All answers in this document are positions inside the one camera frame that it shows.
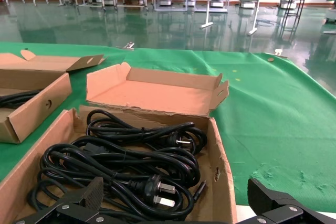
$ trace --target coiled cable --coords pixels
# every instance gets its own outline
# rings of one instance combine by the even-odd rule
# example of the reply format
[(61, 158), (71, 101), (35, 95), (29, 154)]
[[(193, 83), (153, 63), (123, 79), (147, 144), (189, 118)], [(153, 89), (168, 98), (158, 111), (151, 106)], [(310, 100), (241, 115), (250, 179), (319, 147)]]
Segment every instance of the coiled cable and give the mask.
[[(107, 118), (92, 121), (96, 113)], [(28, 195), (29, 204), (36, 210), (44, 209), (47, 206), (37, 200), (39, 191), (58, 200), (48, 186), (54, 185), (66, 193), (64, 185), (84, 188), (99, 176), (104, 180), (104, 200), (120, 209), (101, 208), (101, 214), (129, 223), (186, 218), (195, 203), (188, 188), (197, 185), (201, 177), (193, 153), (198, 153), (207, 142), (206, 135), (194, 123), (137, 129), (104, 110), (90, 112), (87, 123), (86, 136), (72, 144), (53, 145), (44, 152), (38, 184)], [(168, 139), (180, 139), (184, 133), (192, 139), (190, 150), (165, 147), (172, 142)], [(124, 148), (138, 144), (153, 151)], [(168, 207), (158, 208), (157, 204)]]

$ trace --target metal rivet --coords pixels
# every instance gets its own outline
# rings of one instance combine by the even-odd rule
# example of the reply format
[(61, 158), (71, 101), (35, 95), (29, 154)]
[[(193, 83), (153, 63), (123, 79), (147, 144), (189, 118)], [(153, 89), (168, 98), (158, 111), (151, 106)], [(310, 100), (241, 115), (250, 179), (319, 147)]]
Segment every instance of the metal rivet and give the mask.
[(266, 220), (264, 220), (264, 219), (261, 219), (261, 218), (258, 218), (257, 220), (258, 220), (260, 223), (263, 223), (263, 224), (267, 223), (267, 221), (266, 221)]
[(103, 222), (104, 221), (104, 218), (103, 217), (98, 217), (97, 219), (96, 219), (96, 222)]

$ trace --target cardboard flap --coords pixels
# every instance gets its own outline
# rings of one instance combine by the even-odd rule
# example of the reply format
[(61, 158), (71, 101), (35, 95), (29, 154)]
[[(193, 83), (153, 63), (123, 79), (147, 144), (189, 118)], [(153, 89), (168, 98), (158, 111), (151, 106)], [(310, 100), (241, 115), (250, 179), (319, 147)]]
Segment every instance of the cardboard flap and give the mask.
[(146, 68), (131, 68), (129, 74), (127, 75), (127, 80), (209, 91), (214, 90), (219, 84), (218, 80), (214, 76)]
[(214, 92), (212, 93), (211, 102), (209, 106), (209, 110), (216, 109), (221, 102), (224, 101), (229, 95), (229, 82), (225, 81), (221, 85), (219, 85)]
[(14, 54), (0, 54), (0, 68), (68, 72), (92, 67), (104, 61), (103, 55), (84, 57), (37, 56), (29, 50), (21, 50), (21, 55), (23, 59)]
[(75, 64), (66, 69), (67, 72), (81, 68), (93, 67), (103, 62), (103, 55), (85, 56), (79, 58)]
[(0, 54), (0, 66), (25, 63), (26, 61), (10, 52)]
[(87, 101), (126, 81), (131, 67), (126, 62), (87, 74)]
[(26, 60), (32, 60), (36, 57), (36, 55), (33, 52), (26, 49), (21, 50), (20, 52), (22, 57), (25, 58)]

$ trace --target black power cord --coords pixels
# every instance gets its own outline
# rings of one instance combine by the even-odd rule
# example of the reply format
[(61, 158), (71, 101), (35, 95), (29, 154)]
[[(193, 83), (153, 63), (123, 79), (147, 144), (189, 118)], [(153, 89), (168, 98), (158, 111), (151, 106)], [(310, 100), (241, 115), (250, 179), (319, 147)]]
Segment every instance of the black power cord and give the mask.
[[(107, 118), (92, 121), (96, 113)], [(99, 176), (104, 180), (104, 200), (120, 209), (101, 208), (101, 214), (129, 223), (186, 218), (205, 188), (202, 182), (194, 196), (187, 189), (197, 185), (201, 177), (192, 154), (198, 153), (207, 142), (201, 130), (193, 123), (137, 129), (104, 110), (89, 113), (87, 122), (88, 135), (72, 144), (53, 145), (44, 152), (38, 184), (28, 195), (28, 202), (36, 210), (47, 207), (37, 199), (39, 191), (58, 200), (48, 186), (54, 185), (66, 192), (64, 185), (84, 188)], [(190, 151), (178, 145), (164, 146), (176, 144), (176, 139), (181, 137), (191, 141)], [(153, 151), (121, 146), (134, 144), (145, 144)]]
[[(92, 120), (95, 114), (105, 115), (106, 118)], [(154, 129), (138, 129), (105, 110), (93, 110), (88, 114), (87, 124), (88, 136), (93, 134), (123, 146), (145, 143), (151, 149), (158, 150), (189, 145), (191, 153), (196, 155), (207, 143), (205, 133), (194, 127), (192, 122)]]
[(41, 90), (31, 90), (0, 97), (0, 108), (16, 109), (36, 96)]

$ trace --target cardboard box lid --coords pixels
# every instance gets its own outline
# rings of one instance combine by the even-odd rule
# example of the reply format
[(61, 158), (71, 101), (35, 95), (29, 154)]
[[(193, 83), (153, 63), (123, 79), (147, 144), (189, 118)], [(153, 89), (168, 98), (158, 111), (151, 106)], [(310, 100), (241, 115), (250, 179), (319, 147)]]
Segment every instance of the cardboard box lid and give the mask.
[(0, 69), (68, 72), (92, 67), (104, 61), (103, 55), (85, 57), (37, 56), (29, 50), (21, 50), (21, 55), (23, 58), (11, 53), (0, 54)]
[(219, 76), (132, 68), (126, 62), (87, 75), (87, 101), (106, 106), (208, 115), (228, 96)]

